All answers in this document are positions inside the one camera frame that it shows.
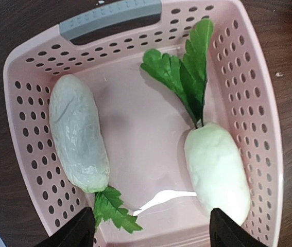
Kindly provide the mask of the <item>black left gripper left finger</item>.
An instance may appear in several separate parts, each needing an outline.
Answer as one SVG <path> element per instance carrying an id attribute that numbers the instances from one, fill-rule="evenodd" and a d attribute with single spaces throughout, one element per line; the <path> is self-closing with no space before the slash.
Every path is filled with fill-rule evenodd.
<path id="1" fill-rule="evenodd" d="M 92 247 L 94 244 L 95 217 L 90 207 L 85 207 L 52 236 L 35 247 Z"/>

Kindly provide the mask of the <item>white radish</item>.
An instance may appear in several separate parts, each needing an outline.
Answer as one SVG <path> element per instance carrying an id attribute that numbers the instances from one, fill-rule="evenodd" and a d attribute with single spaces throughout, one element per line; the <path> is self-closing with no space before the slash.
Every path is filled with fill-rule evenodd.
<path id="1" fill-rule="evenodd" d="M 141 69 L 173 92 L 192 122 L 184 142 L 184 156 L 193 189 L 205 211 L 219 208 L 237 225 L 246 221 L 251 198 L 239 149 L 220 124 L 204 121 L 208 83 L 208 49 L 214 23 L 195 24 L 182 57 L 152 48 L 144 52 Z"/>
<path id="2" fill-rule="evenodd" d="M 101 134 L 98 108 L 88 85 L 74 75 L 55 83 L 49 103 L 49 126 L 56 153 L 68 180 L 94 194 L 95 225 L 112 221 L 132 234 L 143 228 L 123 207 L 119 190 L 109 186 L 110 162 Z"/>

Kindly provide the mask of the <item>pink plastic basket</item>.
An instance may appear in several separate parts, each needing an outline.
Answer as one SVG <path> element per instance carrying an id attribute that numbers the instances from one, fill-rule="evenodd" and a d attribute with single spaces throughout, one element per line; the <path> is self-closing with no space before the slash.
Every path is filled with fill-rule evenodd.
<path id="1" fill-rule="evenodd" d="M 86 82 L 99 110 L 110 185 L 138 217 L 133 234 L 104 222 L 97 246 L 209 246 L 209 219 L 184 160 L 193 123 L 180 100 L 140 65 L 156 48 L 182 55 L 191 28 L 210 18 L 204 119 L 227 129 L 251 194 L 243 228 L 277 246 L 283 204 L 278 111 L 262 49 L 240 1 L 119 1 L 87 11 L 16 47 L 3 69 L 6 109 L 19 167 L 48 235 L 93 205 L 67 179 L 49 127 L 56 81 Z"/>

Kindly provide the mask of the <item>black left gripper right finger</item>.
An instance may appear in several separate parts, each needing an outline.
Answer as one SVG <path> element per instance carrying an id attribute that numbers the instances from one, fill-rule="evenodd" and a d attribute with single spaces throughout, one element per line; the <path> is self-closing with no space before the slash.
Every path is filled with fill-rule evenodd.
<path id="1" fill-rule="evenodd" d="M 220 208 L 211 211 L 209 233 L 211 247 L 264 247 Z"/>

